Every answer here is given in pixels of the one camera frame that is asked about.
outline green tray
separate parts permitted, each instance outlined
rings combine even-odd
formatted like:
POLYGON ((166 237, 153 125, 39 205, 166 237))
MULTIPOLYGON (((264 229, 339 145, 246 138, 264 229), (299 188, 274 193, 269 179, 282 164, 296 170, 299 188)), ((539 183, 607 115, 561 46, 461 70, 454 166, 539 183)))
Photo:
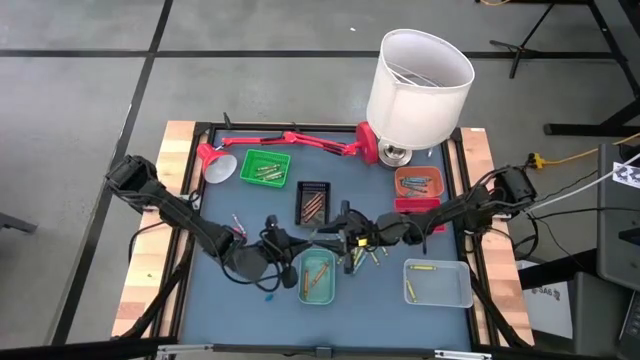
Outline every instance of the green tray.
POLYGON ((308 305, 327 305, 332 302, 336 291, 336 262, 333 253, 325 249, 309 249, 299 256, 298 299, 308 305), (311 287, 311 282, 320 272, 324 263, 329 263, 329 268, 316 286, 311 287), (307 296, 304 296, 304 272, 306 270, 309 270, 309 292, 307 296))
POLYGON ((240 172, 240 178, 252 184, 281 188, 287 182, 290 163, 290 155, 250 149, 247 150, 247 155, 244 158, 242 171, 240 172), (283 177, 275 180, 262 180, 258 177, 255 177, 256 169, 274 164, 280 164, 279 171, 284 171, 283 177))

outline orange tray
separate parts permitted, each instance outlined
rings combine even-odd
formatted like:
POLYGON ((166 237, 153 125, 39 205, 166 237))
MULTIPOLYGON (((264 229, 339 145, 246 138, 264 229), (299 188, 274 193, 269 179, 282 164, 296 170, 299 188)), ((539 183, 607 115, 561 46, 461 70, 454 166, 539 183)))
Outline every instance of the orange tray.
POLYGON ((426 192, 414 191, 415 196, 412 197, 438 197, 442 195, 444 191, 444 182, 442 181, 442 174, 437 167, 433 166, 405 166, 396 170, 395 183, 396 183, 396 195, 399 197, 407 197, 409 191, 401 185, 402 179, 406 177, 422 177, 430 179, 427 181, 427 186, 418 186, 426 192))

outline white paper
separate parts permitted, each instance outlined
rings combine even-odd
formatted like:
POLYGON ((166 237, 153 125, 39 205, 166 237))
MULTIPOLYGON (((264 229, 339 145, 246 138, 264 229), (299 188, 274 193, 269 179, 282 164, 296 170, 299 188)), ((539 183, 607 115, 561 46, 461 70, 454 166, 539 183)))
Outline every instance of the white paper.
MULTIPOLYGON (((518 269, 537 265, 526 260, 518 261, 517 264, 518 269)), ((532 329, 573 339, 573 322, 566 282, 525 290, 524 300, 527 303, 532 329)))
POLYGON ((640 189, 640 168, 631 165, 622 166, 621 163, 614 162, 613 170, 613 181, 640 189))

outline blue table surface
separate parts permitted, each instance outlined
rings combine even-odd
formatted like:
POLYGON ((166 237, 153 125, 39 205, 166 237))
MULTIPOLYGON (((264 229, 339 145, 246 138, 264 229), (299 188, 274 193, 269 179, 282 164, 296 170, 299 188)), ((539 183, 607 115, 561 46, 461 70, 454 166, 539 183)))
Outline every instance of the blue table surface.
MULTIPOLYGON (((220 137, 274 136, 272 132, 226 132, 220 137)), ((348 133, 313 134, 350 143, 348 133)), ((258 239, 267 215, 275 214, 279 226, 296 237, 308 238, 310 229, 294 224, 298 181, 331 183, 331 216, 342 200, 370 219, 393 211, 393 171, 368 166, 359 157, 341 158, 306 146, 269 146, 261 150, 291 155, 286 185, 270 188, 240 179, 247 146, 234 146, 238 169, 221 184, 207 184, 201 214, 210 221, 233 225, 236 214, 246 228, 249 241, 258 239)), ((437 166, 444 170, 440 147, 429 158, 426 151, 414 152, 410 165, 437 166)), ((448 194, 441 196, 442 201, 448 194)), ((229 345, 331 346, 363 348, 424 348, 469 351, 470 339, 465 309, 409 305, 403 298, 403 264, 408 258, 456 260, 451 225, 447 231, 428 238, 428 253, 421 246, 400 243, 379 253, 380 266, 371 259, 355 275, 338 267, 336 295, 326 306, 302 304, 297 287, 278 289, 271 301, 252 285, 238 285, 224 277, 216 262, 196 247, 189 278, 180 342, 229 345)), ((272 285, 266 281, 266 287, 272 285)))

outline label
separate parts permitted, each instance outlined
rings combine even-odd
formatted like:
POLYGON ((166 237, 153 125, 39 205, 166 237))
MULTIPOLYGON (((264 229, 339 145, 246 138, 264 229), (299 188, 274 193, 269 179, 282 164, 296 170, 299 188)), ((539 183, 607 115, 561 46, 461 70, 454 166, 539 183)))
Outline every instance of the label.
POLYGON ((613 181, 640 189, 640 168, 613 163, 613 181))

